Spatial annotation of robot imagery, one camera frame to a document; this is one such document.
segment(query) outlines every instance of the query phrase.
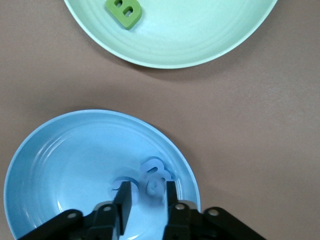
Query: brown background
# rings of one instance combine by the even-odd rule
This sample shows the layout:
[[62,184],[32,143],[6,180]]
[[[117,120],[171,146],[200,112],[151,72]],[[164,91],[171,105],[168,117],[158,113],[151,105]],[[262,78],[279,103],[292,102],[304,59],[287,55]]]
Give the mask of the brown background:
[[[125,62],[87,36],[62,0],[0,3],[0,188],[24,138],[58,115],[138,117],[185,155],[202,208],[269,240],[320,235],[320,1],[280,0],[243,44],[177,70]],[[3,200],[0,239],[12,240]]]

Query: brown table surface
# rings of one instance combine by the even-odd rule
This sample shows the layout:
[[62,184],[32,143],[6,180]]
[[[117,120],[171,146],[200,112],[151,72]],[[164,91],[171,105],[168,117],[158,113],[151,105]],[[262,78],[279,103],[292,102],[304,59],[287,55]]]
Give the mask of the brown table surface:
[[[128,63],[97,45],[64,1],[0,3],[0,186],[24,138],[58,115],[111,109],[163,131],[225,208],[269,240],[320,235],[320,1],[280,0],[211,62]],[[0,198],[0,239],[12,240]]]

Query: blue plate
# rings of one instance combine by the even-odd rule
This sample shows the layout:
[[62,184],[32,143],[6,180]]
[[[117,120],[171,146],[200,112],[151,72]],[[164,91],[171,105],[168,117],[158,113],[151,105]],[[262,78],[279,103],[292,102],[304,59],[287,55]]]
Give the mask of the blue plate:
[[164,180],[200,209],[195,176],[177,147],[135,117],[109,110],[58,116],[32,132],[14,154],[4,208],[17,239],[68,209],[89,214],[132,182],[126,240],[160,240],[167,224]]
[[138,0],[142,17],[130,30],[106,9],[106,0],[64,2],[82,29],[112,54],[146,67],[178,69],[237,47],[277,0]]

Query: metal screw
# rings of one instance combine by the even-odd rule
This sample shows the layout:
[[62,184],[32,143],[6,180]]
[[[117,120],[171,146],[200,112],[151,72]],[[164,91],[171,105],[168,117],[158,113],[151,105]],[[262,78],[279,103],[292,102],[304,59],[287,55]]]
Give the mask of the metal screw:
[[106,207],[103,209],[103,211],[108,212],[108,211],[110,211],[111,209],[112,209],[112,207],[106,206]]
[[175,205],[175,208],[178,210],[183,210],[183,209],[185,209],[185,205],[179,203],[179,204]]
[[209,215],[211,215],[211,216],[213,216],[213,217],[216,217],[216,216],[218,216],[219,215],[219,212],[217,211],[217,210],[215,210],[215,209],[210,209],[209,211],[208,211],[208,213],[209,213]]
[[77,216],[77,214],[73,212],[73,213],[70,213],[67,218],[68,219],[73,219],[76,216]]

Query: green plate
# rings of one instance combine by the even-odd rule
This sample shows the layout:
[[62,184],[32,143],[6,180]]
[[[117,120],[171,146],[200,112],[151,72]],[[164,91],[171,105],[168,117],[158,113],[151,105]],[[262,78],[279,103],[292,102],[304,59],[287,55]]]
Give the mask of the green plate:
[[134,64],[186,68],[216,59],[247,39],[277,0],[138,0],[141,19],[126,30],[105,0],[64,0],[83,30]]

